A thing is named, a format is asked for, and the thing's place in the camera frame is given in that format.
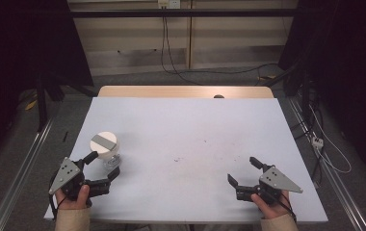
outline person's hand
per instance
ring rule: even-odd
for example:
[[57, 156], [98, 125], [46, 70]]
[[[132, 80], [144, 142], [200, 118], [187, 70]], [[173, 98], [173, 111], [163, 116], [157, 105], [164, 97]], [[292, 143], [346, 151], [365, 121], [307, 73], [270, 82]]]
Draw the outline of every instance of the person's hand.
[[68, 198], [65, 198], [65, 194], [61, 189], [55, 192], [55, 196], [57, 199], [57, 204], [60, 204], [58, 209], [62, 210], [81, 210], [87, 209], [87, 199], [90, 193], [90, 186], [84, 185], [81, 187], [80, 192], [78, 193], [77, 201], [72, 201]]
[[[278, 203], [275, 203], [273, 205], [268, 205], [265, 203], [265, 201], [258, 195], [258, 194], [252, 194], [251, 195], [252, 201], [258, 206], [258, 208], [261, 210], [261, 212], [264, 214], [265, 219], [271, 219], [271, 218], [278, 218], [282, 215], [288, 214], [288, 211], [280, 206]], [[282, 191], [282, 196], [279, 198], [279, 201], [282, 202], [285, 206], [288, 208], [290, 207], [289, 203], [289, 193], [288, 191]]]

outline white table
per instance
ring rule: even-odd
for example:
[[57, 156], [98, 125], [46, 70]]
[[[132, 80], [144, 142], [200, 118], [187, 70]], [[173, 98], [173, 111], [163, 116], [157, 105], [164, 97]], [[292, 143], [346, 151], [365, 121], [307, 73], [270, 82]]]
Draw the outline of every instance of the white table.
[[[290, 193], [300, 222], [327, 221], [281, 108], [274, 98], [96, 97], [70, 156], [90, 153], [91, 138], [117, 135], [122, 163], [110, 193], [92, 199], [91, 219], [134, 223], [254, 223], [250, 202], [238, 201], [227, 173], [254, 186], [276, 165], [304, 190]], [[99, 160], [88, 179], [106, 176]], [[46, 218], [52, 218], [50, 209]]]

